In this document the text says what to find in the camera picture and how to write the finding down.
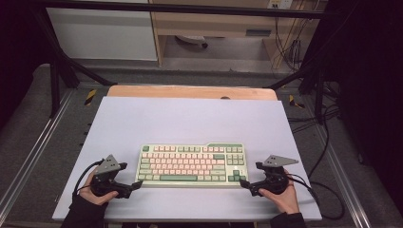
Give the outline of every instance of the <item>handheld controller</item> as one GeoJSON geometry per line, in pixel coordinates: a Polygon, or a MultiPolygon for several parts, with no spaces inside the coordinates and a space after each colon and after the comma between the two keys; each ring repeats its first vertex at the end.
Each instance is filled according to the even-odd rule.
{"type": "Polygon", "coordinates": [[[298,163],[298,161],[271,155],[264,162],[256,162],[257,169],[263,170],[266,178],[255,183],[250,183],[247,180],[240,180],[240,186],[249,189],[253,197],[262,197],[262,194],[259,193],[260,188],[264,188],[279,195],[285,191],[289,181],[282,166],[293,163],[298,163]]]}
{"type": "Polygon", "coordinates": [[[127,163],[118,163],[112,155],[109,155],[96,169],[91,181],[91,191],[95,196],[103,196],[109,192],[117,191],[116,198],[130,197],[132,191],[142,186],[142,181],[131,185],[116,182],[114,179],[119,171],[126,169],[127,163]]]}

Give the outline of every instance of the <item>sleeve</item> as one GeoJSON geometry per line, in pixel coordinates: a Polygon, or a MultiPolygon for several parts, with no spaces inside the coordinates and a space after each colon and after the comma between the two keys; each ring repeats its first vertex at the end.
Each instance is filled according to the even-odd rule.
{"type": "Polygon", "coordinates": [[[305,221],[301,213],[287,215],[279,214],[270,220],[272,228],[306,228],[305,221]]]}
{"type": "Polygon", "coordinates": [[[104,227],[104,215],[107,203],[102,206],[93,204],[81,196],[73,199],[62,228],[96,228],[104,227]]]}

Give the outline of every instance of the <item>metal bracket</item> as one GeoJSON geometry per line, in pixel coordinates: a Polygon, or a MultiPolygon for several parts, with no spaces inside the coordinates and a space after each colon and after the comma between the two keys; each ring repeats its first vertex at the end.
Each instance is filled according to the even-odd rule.
{"type": "Polygon", "coordinates": [[[121,170],[121,166],[113,155],[107,156],[107,158],[95,169],[95,175],[101,175],[112,171],[121,170]]]}
{"type": "Polygon", "coordinates": [[[287,159],[276,155],[270,155],[266,161],[263,162],[263,166],[265,167],[281,167],[287,164],[298,163],[298,160],[287,159]]]}

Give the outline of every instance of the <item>space bar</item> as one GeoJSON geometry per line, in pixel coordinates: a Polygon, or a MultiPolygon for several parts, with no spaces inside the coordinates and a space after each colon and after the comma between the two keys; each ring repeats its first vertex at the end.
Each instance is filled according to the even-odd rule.
{"type": "Polygon", "coordinates": [[[186,175],[160,175],[160,181],[197,181],[198,176],[186,175]]]}

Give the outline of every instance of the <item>table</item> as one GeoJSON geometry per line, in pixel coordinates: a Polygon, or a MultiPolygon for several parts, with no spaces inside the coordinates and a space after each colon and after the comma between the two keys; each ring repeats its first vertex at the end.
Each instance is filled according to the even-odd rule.
{"type": "MultiPolygon", "coordinates": [[[[251,182],[264,179],[255,162],[270,154],[300,161],[284,109],[276,99],[273,90],[261,88],[113,86],[102,100],[53,218],[66,216],[71,192],[85,168],[109,154],[127,162],[116,181],[132,183],[142,143],[242,142],[251,182]],[[254,95],[259,100],[252,100],[254,95]],[[231,99],[212,99],[221,97],[231,99]]],[[[286,168],[308,180],[301,162],[286,168]]],[[[299,184],[296,189],[303,216],[321,219],[308,191],[299,184]]],[[[251,197],[242,188],[141,188],[130,199],[114,199],[106,220],[267,221],[277,214],[274,203],[251,197]]]]}
{"type": "MultiPolygon", "coordinates": [[[[151,4],[197,5],[237,7],[245,9],[271,9],[275,1],[269,0],[148,0],[151,4]]],[[[323,10],[323,2],[317,1],[287,1],[290,10],[323,10]]],[[[297,18],[271,18],[259,16],[212,15],[192,13],[151,12],[154,30],[157,57],[160,66],[163,65],[163,56],[167,36],[210,36],[210,37],[259,37],[273,64],[273,68],[280,68],[282,56],[278,50],[276,39],[284,47],[289,47],[297,37],[309,44],[317,28],[318,20],[304,25],[297,18]]]]}

